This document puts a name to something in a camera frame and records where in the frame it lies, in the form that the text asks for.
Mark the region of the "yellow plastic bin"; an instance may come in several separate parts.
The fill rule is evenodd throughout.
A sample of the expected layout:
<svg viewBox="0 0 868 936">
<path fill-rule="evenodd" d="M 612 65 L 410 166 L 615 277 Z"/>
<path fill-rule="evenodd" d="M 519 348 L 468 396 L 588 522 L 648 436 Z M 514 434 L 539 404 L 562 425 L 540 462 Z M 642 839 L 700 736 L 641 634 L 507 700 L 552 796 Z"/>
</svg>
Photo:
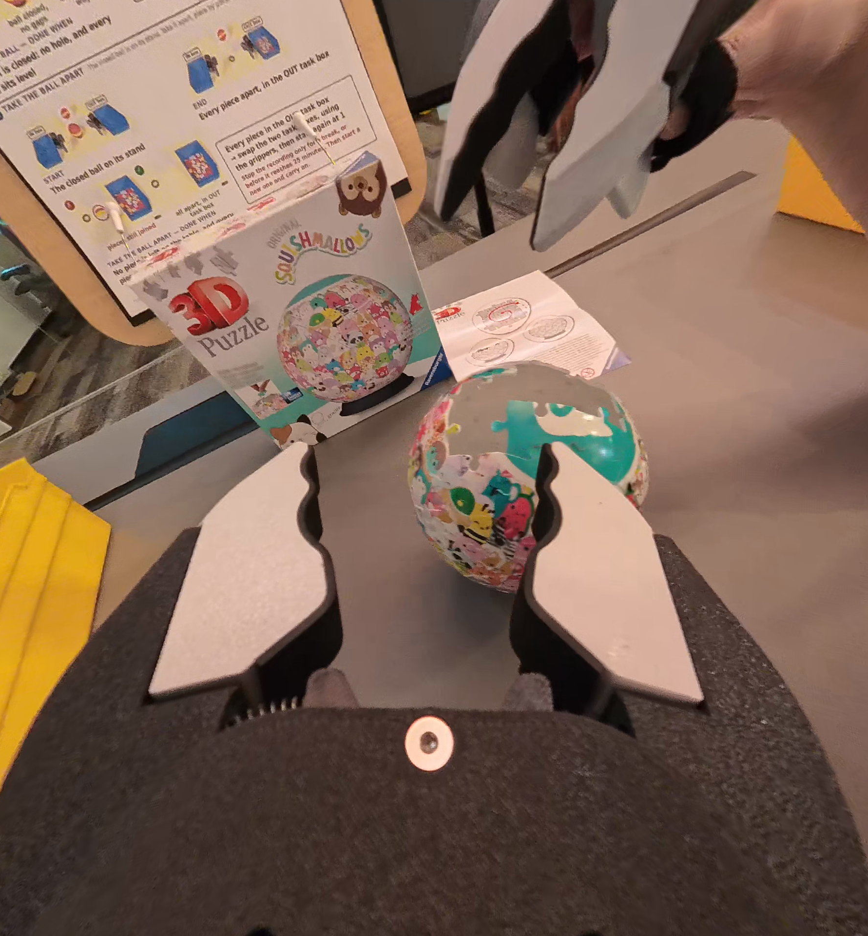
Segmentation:
<svg viewBox="0 0 868 936">
<path fill-rule="evenodd" d="M 849 214 L 794 136 L 786 151 L 776 212 L 828 228 L 863 234 L 861 225 Z"/>
<path fill-rule="evenodd" d="M 89 641 L 111 531 L 28 461 L 0 468 L 0 790 Z"/>
</svg>

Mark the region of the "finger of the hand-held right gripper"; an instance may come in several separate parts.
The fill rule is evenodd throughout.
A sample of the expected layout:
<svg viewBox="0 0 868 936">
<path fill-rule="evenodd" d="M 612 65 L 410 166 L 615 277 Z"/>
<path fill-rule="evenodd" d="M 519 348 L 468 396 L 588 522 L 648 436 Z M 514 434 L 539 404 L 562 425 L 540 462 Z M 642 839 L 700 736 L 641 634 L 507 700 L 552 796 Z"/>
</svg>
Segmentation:
<svg viewBox="0 0 868 936">
<path fill-rule="evenodd" d="M 454 85 L 433 203 L 451 220 L 481 178 L 516 189 L 580 86 L 567 1 L 482 2 Z"/>
<path fill-rule="evenodd" d="M 533 250 L 554 246 L 603 201 L 622 219 L 638 209 L 651 148 L 670 113 L 664 76 L 696 8 L 696 1 L 615 3 L 602 65 L 542 181 Z"/>
</svg>

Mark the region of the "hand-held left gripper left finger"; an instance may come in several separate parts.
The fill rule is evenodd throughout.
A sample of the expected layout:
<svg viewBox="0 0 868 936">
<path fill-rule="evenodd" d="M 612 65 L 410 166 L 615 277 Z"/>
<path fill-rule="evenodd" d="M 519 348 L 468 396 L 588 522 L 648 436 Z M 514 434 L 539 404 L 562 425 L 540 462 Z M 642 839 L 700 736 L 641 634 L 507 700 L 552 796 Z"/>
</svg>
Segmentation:
<svg viewBox="0 0 868 936">
<path fill-rule="evenodd" d="M 211 508 L 148 686 L 152 700 L 226 688 L 242 704 L 303 701 L 310 676 L 343 641 L 319 493 L 315 449 L 296 442 Z"/>
</svg>

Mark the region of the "folded paper instruction leaflet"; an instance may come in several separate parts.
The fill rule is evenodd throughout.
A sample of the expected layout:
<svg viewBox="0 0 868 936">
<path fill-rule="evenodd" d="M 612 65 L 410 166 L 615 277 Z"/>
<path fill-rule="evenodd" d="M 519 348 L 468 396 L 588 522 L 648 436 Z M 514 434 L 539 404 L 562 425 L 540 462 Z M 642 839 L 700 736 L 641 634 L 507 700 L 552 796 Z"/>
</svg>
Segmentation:
<svg viewBox="0 0 868 936">
<path fill-rule="evenodd" d="M 530 361 L 589 381 L 630 362 L 604 326 L 544 273 L 529 273 L 432 315 L 459 380 Z"/>
</svg>

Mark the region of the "black desk frame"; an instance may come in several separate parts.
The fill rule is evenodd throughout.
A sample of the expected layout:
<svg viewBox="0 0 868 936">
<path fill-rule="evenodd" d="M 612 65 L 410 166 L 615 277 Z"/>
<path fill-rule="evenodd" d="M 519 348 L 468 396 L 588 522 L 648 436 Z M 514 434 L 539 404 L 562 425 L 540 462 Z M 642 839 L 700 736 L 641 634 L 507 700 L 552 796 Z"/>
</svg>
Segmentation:
<svg viewBox="0 0 868 936">
<path fill-rule="evenodd" d="M 496 223 L 487 184 L 482 172 L 474 181 L 472 191 L 474 193 L 480 236 L 484 240 L 496 233 Z"/>
</svg>

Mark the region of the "dark desk mat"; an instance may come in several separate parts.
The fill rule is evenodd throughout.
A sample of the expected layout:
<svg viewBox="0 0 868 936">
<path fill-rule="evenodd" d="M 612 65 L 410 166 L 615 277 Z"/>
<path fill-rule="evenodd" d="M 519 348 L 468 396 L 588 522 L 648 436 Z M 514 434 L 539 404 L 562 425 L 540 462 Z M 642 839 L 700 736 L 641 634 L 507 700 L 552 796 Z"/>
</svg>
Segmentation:
<svg viewBox="0 0 868 936">
<path fill-rule="evenodd" d="M 274 443 L 264 444 L 263 434 L 248 420 L 220 431 L 204 429 L 199 435 L 192 436 L 181 434 L 174 437 L 170 432 L 164 434 L 159 429 L 148 434 L 150 438 L 139 453 L 134 477 L 85 501 L 84 508 L 98 512 L 245 438 L 257 440 L 252 451 L 265 459 L 277 452 Z"/>
</svg>

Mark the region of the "instruction poster on board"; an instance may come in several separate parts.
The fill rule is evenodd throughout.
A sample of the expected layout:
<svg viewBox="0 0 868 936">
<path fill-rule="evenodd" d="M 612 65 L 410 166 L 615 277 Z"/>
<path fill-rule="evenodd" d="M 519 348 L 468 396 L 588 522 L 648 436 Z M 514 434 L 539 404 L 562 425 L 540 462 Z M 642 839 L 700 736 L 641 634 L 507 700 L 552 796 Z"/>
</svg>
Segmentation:
<svg viewBox="0 0 868 936">
<path fill-rule="evenodd" d="M 406 226 L 424 200 L 428 172 L 424 148 L 389 44 L 386 14 L 381 2 L 343 1 L 342 6 L 405 166 L 406 179 L 395 184 L 394 194 L 401 222 Z M 137 322 L 129 320 L 77 243 L 1 150 L 0 217 L 19 246 L 98 332 L 134 346 L 167 345 L 174 339 L 170 329 L 151 313 Z"/>
</svg>

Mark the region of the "puzzle ball cardboard box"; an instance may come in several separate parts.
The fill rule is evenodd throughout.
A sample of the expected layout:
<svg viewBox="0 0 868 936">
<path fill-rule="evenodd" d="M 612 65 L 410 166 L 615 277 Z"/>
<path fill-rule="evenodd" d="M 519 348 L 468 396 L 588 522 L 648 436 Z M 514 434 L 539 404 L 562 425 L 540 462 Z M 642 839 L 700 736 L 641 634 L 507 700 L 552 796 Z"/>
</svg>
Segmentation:
<svg viewBox="0 0 868 936">
<path fill-rule="evenodd" d="M 280 449 L 451 377 L 369 151 L 167 245 L 131 287 Z"/>
</svg>

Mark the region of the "colourful puzzle ball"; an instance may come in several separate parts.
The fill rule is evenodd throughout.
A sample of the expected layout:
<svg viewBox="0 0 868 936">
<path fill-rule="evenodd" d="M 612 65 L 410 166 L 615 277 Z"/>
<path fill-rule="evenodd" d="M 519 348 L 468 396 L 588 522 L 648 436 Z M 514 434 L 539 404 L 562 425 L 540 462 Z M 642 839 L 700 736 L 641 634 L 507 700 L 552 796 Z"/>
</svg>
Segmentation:
<svg viewBox="0 0 868 936">
<path fill-rule="evenodd" d="M 425 414 L 409 451 L 408 489 L 448 566 L 494 591 L 518 590 L 536 544 L 540 456 L 552 443 L 642 506 L 647 452 L 625 406 L 597 382 L 521 361 L 460 380 Z"/>
</svg>

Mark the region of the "person's right hand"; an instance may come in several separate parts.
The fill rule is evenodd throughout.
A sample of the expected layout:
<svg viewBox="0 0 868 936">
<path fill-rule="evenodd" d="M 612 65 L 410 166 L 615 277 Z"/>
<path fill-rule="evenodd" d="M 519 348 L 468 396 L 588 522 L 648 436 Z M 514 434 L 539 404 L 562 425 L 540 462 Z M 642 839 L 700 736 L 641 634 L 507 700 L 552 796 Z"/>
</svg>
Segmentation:
<svg viewBox="0 0 868 936">
<path fill-rule="evenodd" d="M 737 115 L 781 123 L 868 238 L 868 1 L 757 2 L 720 41 Z"/>
</svg>

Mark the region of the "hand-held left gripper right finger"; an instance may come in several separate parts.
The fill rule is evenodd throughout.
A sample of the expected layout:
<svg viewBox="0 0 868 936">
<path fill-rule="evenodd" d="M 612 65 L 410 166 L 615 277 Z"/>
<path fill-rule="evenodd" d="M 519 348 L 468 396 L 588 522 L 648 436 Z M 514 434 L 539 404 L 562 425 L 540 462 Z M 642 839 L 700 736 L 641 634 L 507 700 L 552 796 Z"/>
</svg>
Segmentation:
<svg viewBox="0 0 868 936">
<path fill-rule="evenodd" d="M 522 673 L 554 708 L 603 716 L 616 696 L 687 708 L 705 701 L 651 527 L 563 443 L 542 447 L 536 543 L 510 617 Z"/>
</svg>

